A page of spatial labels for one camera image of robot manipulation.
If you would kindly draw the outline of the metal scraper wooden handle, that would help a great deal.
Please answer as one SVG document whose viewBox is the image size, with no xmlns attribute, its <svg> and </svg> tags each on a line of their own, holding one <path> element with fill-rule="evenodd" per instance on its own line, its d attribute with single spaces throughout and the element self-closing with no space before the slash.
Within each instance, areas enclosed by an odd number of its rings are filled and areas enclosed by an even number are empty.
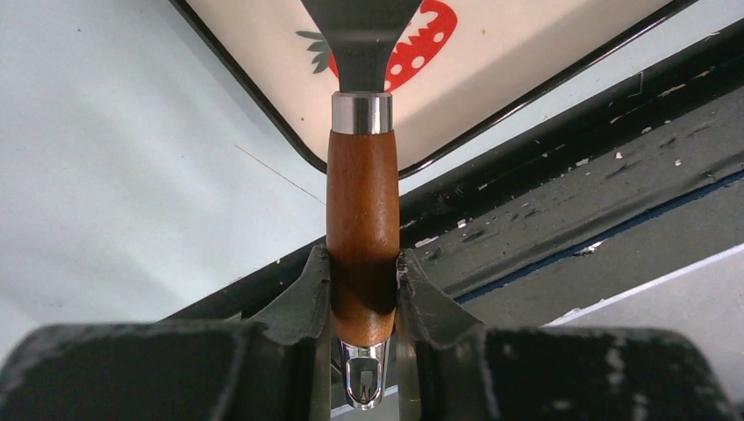
<svg viewBox="0 0 744 421">
<path fill-rule="evenodd" d="M 397 306 L 400 202 L 393 98 L 394 47 L 416 1 L 307 1 L 336 62 L 326 160 L 330 305 L 345 399 L 357 410 L 382 400 Z"/>
</svg>

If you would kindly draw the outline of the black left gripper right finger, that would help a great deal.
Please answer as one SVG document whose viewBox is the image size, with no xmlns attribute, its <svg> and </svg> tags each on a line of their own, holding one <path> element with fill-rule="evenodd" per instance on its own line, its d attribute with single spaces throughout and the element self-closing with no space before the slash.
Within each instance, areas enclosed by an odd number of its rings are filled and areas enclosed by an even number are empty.
<svg viewBox="0 0 744 421">
<path fill-rule="evenodd" d="M 735 420 L 703 354 L 659 329 L 499 328 L 397 258 L 403 420 Z"/>
</svg>

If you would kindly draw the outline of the strawberry print rectangular tray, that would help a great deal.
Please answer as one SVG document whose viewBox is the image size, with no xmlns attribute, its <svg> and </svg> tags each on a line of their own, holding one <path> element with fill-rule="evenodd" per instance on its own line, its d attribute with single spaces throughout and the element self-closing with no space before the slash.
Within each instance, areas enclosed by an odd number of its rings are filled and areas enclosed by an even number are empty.
<svg viewBox="0 0 744 421">
<path fill-rule="evenodd" d="M 333 55 L 298 1 L 175 7 L 297 153 L 326 168 Z M 687 7 L 685 1 L 425 1 L 390 58 L 397 165 L 418 172 Z"/>
</svg>

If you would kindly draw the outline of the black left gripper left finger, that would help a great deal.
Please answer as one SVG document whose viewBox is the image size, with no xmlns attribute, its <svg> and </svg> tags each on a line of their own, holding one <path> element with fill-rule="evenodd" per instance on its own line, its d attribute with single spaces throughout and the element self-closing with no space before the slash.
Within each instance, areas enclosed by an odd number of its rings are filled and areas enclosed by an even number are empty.
<svg viewBox="0 0 744 421">
<path fill-rule="evenodd" d="M 4 420 L 327 420 L 330 264 L 239 321 L 49 325 L 1 369 Z"/>
</svg>

